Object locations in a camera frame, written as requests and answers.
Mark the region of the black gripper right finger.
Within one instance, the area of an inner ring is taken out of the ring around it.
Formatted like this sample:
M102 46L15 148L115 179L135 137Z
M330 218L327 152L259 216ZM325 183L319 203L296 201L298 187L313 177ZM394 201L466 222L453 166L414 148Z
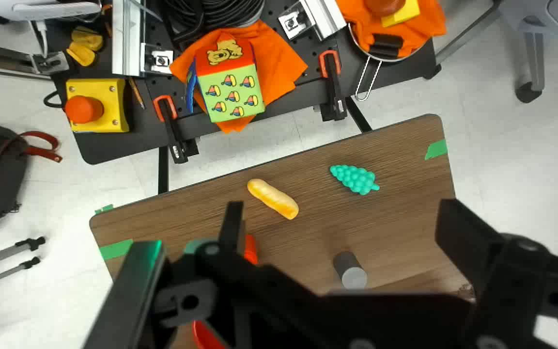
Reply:
M441 199L435 220L435 243L472 284L484 288L487 269L505 238L458 199Z

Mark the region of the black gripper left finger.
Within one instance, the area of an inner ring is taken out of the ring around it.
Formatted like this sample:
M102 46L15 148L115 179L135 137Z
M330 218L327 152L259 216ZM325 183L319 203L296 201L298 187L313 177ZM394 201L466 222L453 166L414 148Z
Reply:
M150 304L162 267L164 247L158 240L129 245L82 349L158 349Z

